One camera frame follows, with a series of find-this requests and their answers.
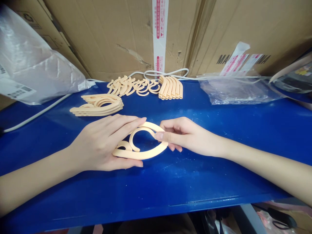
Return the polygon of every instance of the white cable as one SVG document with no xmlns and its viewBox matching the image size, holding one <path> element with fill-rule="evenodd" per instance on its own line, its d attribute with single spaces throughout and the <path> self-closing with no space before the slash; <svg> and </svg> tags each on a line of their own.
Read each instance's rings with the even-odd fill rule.
<svg viewBox="0 0 312 234">
<path fill-rule="evenodd" d="M 174 73 L 178 73 L 181 71 L 186 71 L 186 73 L 183 76 L 178 76 L 178 75 L 174 75 Z M 135 71 L 133 73 L 131 73 L 131 75 L 129 77 L 132 77 L 135 74 L 142 74 L 144 76 L 145 79 L 150 80 L 149 78 L 147 78 L 146 76 L 159 76 L 159 75 L 171 75 L 174 76 L 175 78 L 178 78 L 178 80 L 215 80 L 215 79 L 229 79 L 229 80 L 233 80 L 233 79 L 247 79 L 247 78 L 257 78 L 256 81 L 242 81 L 242 80 L 237 80 L 241 83 L 245 83 L 245 84 L 255 84 L 257 82 L 259 82 L 260 80 L 262 80 L 263 78 L 259 78 L 258 76 L 244 76 L 244 77 L 226 77 L 226 76 L 207 76 L 207 77 L 198 77 L 198 78 L 191 78 L 191 77 L 186 77 L 188 74 L 189 70 L 187 68 L 182 68 L 176 71 L 172 71 L 169 73 L 165 73 L 165 72 L 160 72 L 160 71 L 153 71 L 153 70 L 148 70 L 145 72 L 141 72 L 141 71 Z"/>
<path fill-rule="evenodd" d="M 183 76 L 178 76 L 178 75 L 174 75 L 175 73 L 181 72 L 181 71 L 186 71 L 186 73 Z M 253 81 L 253 82 L 249 82 L 249 81 L 242 81 L 242 80 L 237 80 L 239 82 L 245 83 L 245 84 L 255 84 L 257 82 L 259 82 L 262 79 L 268 79 L 265 77 L 259 78 L 258 76 L 245 76 L 245 77 L 224 77 L 224 76 L 213 76 L 213 77 L 198 77 L 198 78 L 190 78 L 190 77 L 186 77 L 188 74 L 189 70 L 187 68 L 182 68 L 176 71 L 172 71 L 169 73 L 165 73 L 165 72 L 160 72 L 160 71 L 153 71 L 153 70 L 148 70 L 145 72 L 140 72 L 140 71 L 135 71 L 134 73 L 132 73 L 129 77 L 135 75 L 135 74 L 143 74 L 145 79 L 148 79 L 146 76 L 159 76 L 161 75 L 171 75 L 174 76 L 175 78 L 178 78 L 179 80 L 215 80 L 215 79 L 246 79 L 246 78 L 258 78 L 258 80 Z M 88 81 L 95 81 L 95 82 L 105 82 L 105 81 L 100 81 L 100 80 L 95 80 L 95 79 L 87 79 Z M 40 111 L 39 113 L 35 114 L 34 116 L 26 119 L 25 121 L 21 122 L 20 124 L 12 127 L 12 128 L 8 128 L 5 129 L 3 132 L 7 133 L 7 132 L 11 132 L 13 130 L 16 130 L 22 126 L 24 126 L 25 124 L 29 123 L 30 121 L 34 120 L 35 118 L 39 117 L 40 115 L 42 115 L 43 113 L 47 112 L 48 110 L 50 110 L 51 108 L 53 108 L 54 106 L 56 106 L 57 104 L 59 104 L 61 101 L 63 101 L 64 99 L 68 98 L 71 94 L 67 94 L 65 96 L 63 96 L 62 98 L 60 98 L 59 100 L 57 100 L 56 102 L 54 102 L 53 104 L 51 104 L 50 106 L 48 106 L 47 108 L 43 109 L 42 111 Z"/>
<path fill-rule="evenodd" d="M 71 94 L 67 94 L 64 97 L 60 98 L 59 100 L 57 100 L 56 102 L 54 102 L 53 104 L 51 104 L 50 106 L 48 106 L 47 108 L 43 109 L 42 111 L 40 111 L 39 113 L 33 115 L 32 117 L 30 117 L 29 119 L 26 119 L 25 121 L 21 122 L 20 124 L 12 127 L 12 128 L 8 128 L 5 129 L 3 132 L 7 133 L 7 132 L 11 132 L 13 130 L 16 130 L 18 128 L 20 128 L 21 126 L 24 126 L 25 124 L 29 123 L 30 121 L 34 120 L 35 118 L 37 118 L 38 116 L 42 115 L 43 113 L 47 112 L 48 110 L 50 110 L 52 107 L 56 106 L 57 104 L 59 104 L 61 101 L 63 101 L 64 99 L 68 98 Z"/>
</svg>

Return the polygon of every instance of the hand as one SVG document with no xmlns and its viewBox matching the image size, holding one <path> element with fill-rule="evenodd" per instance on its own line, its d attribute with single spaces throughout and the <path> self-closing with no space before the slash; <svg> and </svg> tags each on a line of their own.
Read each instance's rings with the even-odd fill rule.
<svg viewBox="0 0 312 234">
<path fill-rule="evenodd" d="M 226 154 L 226 138 L 207 131 L 186 117 L 163 120 L 160 127 L 165 132 L 157 132 L 154 137 L 169 142 L 172 151 L 181 152 L 184 147 L 205 156 L 223 157 Z"/>
<path fill-rule="evenodd" d="M 65 149 L 80 171 L 112 171 L 133 166 L 143 167 L 141 160 L 112 155 L 117 144 L 143 124 L 146 118 L 116 114 L 88 124 Z"/>
</svg>

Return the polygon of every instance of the fingernail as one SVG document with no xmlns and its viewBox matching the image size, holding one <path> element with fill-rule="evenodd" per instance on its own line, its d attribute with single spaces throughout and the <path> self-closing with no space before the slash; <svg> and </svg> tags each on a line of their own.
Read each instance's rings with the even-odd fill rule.
<svg viewBox="0 0 312 234">
<path fill-rule="evenodd" d="M 156 140 L 162 141 L 163 140 L 163 132 L 156 132 L 155 135 L 154 135 L 154 138 Z"/>
</svg>

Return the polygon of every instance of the blue table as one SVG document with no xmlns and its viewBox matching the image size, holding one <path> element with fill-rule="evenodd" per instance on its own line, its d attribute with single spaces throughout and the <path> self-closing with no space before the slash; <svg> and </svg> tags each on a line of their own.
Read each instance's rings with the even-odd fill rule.
<svg viewBox="0 0 312 234">
<path fill-rule="evenodd" d="M 309 110 L 287 99 L 258 105 L 212 106 L 198 82 L 184 81 L 183 86 L 182 100 L 162 101 L 154 95 L 136 94 L 123 97 L 124 108 L 119 113 L 146 116 L 155 124 L 186 116 L 221 136 L 312 165 Z M 0 138 L 0 175 L 68 146 L 84 126 L 99 119 L 75 117 L 69 109 L 84 103 L 80 95 L 105 92 L 106 84 L 98 83 L 73 94 L 26 126 L 4 134 Z M 0 112 L 0 125 L 12 127 L 41 109 L 13 104 Z M 143 150 L 158 144 L 144 131 L 136 134 L 134 143 Z M 80 173 L 28 201 L 5 216 L 2 223 L 9 233 L 33 233 L 287 196 L 234 162 L 186 149 L 182 153 L 166 149 L 144 161 L 144 168 Z"/>
</svg>

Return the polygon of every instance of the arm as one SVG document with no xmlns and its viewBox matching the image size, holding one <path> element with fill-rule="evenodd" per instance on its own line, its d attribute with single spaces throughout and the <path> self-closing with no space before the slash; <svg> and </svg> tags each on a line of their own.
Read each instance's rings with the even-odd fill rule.
<svg viewBox="0 0 312 234">
<path fill-rule="evenodd" d="M 182 151 L 185 147 L 205 156 L 232 160 L 312 205 L 312 166 L 267 153 L 215 135 L 186 117 L 161 122 L 166 132 L 155 138 L 169 142 L 168 147 Z"/>
<path fill-rule="evenodd" d="M 42 160 L 0 177 L 0 217 L 48 188 L 86 170 L 112 171 L 143 162 L 111 153 L 146 118 L 116 114 L 87 125 L 73 143 Z"/>
</svg>

